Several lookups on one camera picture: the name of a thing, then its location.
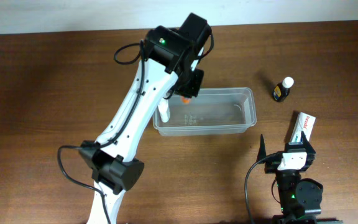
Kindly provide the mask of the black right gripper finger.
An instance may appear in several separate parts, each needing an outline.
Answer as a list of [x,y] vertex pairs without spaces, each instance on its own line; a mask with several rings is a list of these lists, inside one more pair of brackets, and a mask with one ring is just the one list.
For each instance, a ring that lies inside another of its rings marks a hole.
[[305,148],[305,151],[313,151],[313,147],[311,146],[311,144],[310,144],[309,141],[307,140],[307,137],[306,137],[304,131],[301,131],[300,141],[301,141],[303,147]]
[[262,161],[266,158],[266,149],[265,149],[265,141],[263,134],[260,135],[260,145],[259,145],[259,151],[257,154],[257,162]]

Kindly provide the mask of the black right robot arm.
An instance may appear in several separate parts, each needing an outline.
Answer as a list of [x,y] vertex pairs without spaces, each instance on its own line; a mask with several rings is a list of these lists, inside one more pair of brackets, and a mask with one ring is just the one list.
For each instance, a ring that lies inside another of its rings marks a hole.
[[301,132],[298,142],[289,142],[283,151],[266,154],[264,138],[260,138],[257,162],[264,164],[266,174],[275,174],[282,213],[272,217],[273,224],[329,224],[342,223],[335,218],[318,219],[321,214],[323,185],[302,178],[313,163],[316,151]]

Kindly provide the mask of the white plastic bottle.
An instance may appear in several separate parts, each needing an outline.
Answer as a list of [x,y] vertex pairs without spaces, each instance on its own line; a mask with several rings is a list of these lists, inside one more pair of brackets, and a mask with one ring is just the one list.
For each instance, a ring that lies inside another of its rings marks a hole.
[[160,119],[163,123],[167,123],[170,119],[170,108],[168,100],[162,99],[158,104],[158,111],[160,113]]

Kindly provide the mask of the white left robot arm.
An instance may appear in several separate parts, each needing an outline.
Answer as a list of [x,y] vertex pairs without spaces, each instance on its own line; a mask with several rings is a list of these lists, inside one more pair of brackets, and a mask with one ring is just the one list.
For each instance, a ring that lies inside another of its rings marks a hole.
[[124,194],[144,169],[135,158],[141,136],[168,95],[198,95],[204,72],[196,66],[207,55],[207,41],[213,41],[210,25],[191,13],[179,29],[158,26],[136,45],[140,62],[124,101],[96,140],[80,146],[94,180],[88,223],[116,223]]

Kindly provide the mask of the orange vitamin tube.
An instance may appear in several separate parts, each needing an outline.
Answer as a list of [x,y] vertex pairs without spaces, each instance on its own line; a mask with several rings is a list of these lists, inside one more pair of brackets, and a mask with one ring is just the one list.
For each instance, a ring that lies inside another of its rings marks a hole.
[[186,97],[182,96],[181,101],[184,104],[189,104],[191,102],[191,98],[186,98]]

